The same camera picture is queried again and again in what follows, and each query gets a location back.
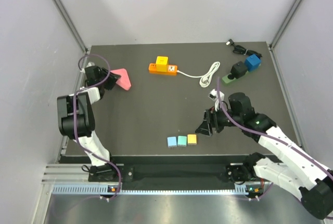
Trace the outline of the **yellow small plug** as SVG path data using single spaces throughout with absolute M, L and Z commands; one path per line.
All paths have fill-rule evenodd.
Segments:
M 197 144 L 197 135 L 196 134 L 188 134 L 187 135 L 187 144 L 188 145 L 196 145 Z

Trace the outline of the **pink triangular socket board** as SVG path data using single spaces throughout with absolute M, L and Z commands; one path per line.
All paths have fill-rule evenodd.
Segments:
M 116 84 L 122 89 L 128 91 L 132 87 L 129 74 L 125 68 L 111 70 L 113 74 L 119 75 L 120 78 L 117 80 Z

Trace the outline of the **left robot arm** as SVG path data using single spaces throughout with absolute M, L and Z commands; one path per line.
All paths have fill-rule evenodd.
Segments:
M 119 170 L 112 165 L 111 153 L 102 145 L 95 128 L 92 104 L 103 98 L 122 78 L 105 68 L 93 65 L 83 69 L 84 85 L 71 95 L 57 98 L 58 128 L 63 136 L 76 142 L 87 154 L 91 167 L 82 166 L 90 181 L 119 179 Z

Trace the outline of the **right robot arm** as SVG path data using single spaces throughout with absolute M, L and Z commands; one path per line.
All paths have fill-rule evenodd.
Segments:
M 267 115 L 257 113 L 244 93 L 231 94 L 225 102 L 224 94 L 214 89 L 209 98 L 214 106 L 205 110 L 196 133 L 212 136 L 225 127 L 238 127 L 279 160 L 257 152 L 247 156 L 242 181 L 268 180 L 292 194 L 315 218 L 332 218 L 332 169 L 308 155 Z

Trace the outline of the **teal small plug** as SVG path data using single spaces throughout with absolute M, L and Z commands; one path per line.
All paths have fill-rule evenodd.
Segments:
M 186 147 L 187 146 L 187 136 L 178 136 L 177 146 L 178 147 Z

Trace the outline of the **light blue small plug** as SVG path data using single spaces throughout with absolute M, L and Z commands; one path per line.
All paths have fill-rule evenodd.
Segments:
M 177 147 L 177 138 L 176 137 L 167 137 L 167 146 L 168 146 L 168 148 Z

